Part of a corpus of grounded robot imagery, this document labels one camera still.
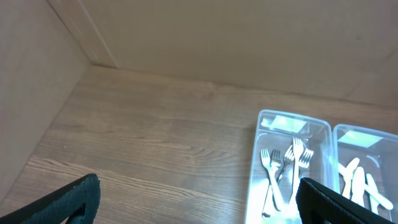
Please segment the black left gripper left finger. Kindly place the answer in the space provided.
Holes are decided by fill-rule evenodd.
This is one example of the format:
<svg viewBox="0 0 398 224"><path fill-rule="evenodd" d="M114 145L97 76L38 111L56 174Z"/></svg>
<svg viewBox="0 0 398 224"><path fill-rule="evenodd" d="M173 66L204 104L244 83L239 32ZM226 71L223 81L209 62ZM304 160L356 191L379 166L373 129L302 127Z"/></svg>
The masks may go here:
<svg viewBox="0 0 398 224"><path fill-rule="evenodd" d="M1 223L93 223L100 198L98 176L87 174L1 217Z"/></svg>

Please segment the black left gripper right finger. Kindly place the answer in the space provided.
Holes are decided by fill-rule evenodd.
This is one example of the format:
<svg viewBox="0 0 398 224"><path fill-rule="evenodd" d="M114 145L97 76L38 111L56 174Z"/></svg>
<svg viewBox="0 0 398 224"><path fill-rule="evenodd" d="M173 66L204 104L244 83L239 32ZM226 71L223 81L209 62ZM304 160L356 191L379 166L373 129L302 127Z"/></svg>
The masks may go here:
<svg viewBox="0 0 398 224"><path fill-rule="evenodd" d="M390 222L308 177L300 179L296 204L303 224Z"/></svg>

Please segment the silver metal fork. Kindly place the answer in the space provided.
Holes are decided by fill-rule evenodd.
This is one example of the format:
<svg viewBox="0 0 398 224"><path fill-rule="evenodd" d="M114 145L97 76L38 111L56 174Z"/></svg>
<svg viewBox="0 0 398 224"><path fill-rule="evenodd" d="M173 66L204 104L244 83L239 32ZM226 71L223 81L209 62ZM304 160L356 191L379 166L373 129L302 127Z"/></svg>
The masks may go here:
<svg viewBox="0 0 398 224"><path fill-rule="evenodd" d="M267 149L263 149L261 151L261 159L263 158L268 158L269 161L269 169L271 171L271 174L268 174L268 179L269 179L269 186L267 189L267 194L265 197L265 202L264 206L262 209L262 218L263 219L268 219L271 216L272 213L272 208L271 208L271 203L272 203L272 184L271 180L276 179L275 175L276 172L278 171L280 167L280 151L277 149L274 149L271 154L268 153Z"/></svg>
<svg viewBox="0 0 398 224"><path fill-rule="evenodd" d="M298 177L302 178L308 173L308 169L310 167L310 161L314 155L314 151L311 149L305 149L300 160L299 160L299 173Z"/></svg>

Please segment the black handled metal fork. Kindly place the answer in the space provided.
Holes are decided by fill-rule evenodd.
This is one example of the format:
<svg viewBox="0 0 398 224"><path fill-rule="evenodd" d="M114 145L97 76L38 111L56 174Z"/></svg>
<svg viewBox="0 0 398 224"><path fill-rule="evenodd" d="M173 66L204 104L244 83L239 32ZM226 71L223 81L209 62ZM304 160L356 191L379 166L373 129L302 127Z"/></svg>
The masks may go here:
<svg viewBox="0 0 398 224"><path fill-rule="evenodd" d="M280 182L287 166L294 161L294 153L293 153L292 148L293 148L293 145L291 145L288 148L288 150L286 151L286 153L283 157L283 160L282 160L283 164L282 164L282 168L280 169L279 174L277 176L277 183Z"/></svg>

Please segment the pale green plastic knife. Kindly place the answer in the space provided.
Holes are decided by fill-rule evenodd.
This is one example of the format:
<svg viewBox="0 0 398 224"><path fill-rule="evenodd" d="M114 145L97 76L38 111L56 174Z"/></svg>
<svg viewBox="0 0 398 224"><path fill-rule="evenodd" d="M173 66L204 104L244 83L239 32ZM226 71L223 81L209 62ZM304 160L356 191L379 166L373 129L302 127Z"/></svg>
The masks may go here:
<svg viewBox="0 0 398 224"><path fill-rule="evenodd" d="M378 192L377 185L371 174L366 174L366 182L370 189L373 189L375 192ZM369 203L371 211L376 215L378 215L379 202L371 194L369 194Z"/></svg>

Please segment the grey white plastic knife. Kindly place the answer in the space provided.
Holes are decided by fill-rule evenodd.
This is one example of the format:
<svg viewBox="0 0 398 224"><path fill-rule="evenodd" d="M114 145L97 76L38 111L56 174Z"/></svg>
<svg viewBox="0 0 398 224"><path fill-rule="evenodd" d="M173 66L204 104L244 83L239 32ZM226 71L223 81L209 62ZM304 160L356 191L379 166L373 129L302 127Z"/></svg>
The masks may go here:
<svg viewBox="0 0 398 224"><path fill-rule="evenodd" d="M394 208L393 203L389 199L381 195L379 192L375 192L373 189L369 188L366 182L366 174L365 174L364 191L366 191L368 194L371 194L379 202L379 205L382 205L386 210L392 210Z"/></svg>

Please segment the white plastic fork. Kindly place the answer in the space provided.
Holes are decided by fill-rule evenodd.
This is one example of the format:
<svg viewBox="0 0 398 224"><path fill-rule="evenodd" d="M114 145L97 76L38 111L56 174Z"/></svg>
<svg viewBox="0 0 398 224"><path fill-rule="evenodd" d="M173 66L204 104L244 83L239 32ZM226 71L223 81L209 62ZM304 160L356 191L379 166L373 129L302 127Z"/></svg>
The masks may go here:
<svg viewBox="0 0 398 224"><path fill-rule="evenodd" d="M292 195L289 200L289 208L294 208L296 205L296 194L298 191L300 179L299 179L299 160L304 152L303 142L299 138L293 138L293 154L294 154L294 169L292 179Z"/></svg>

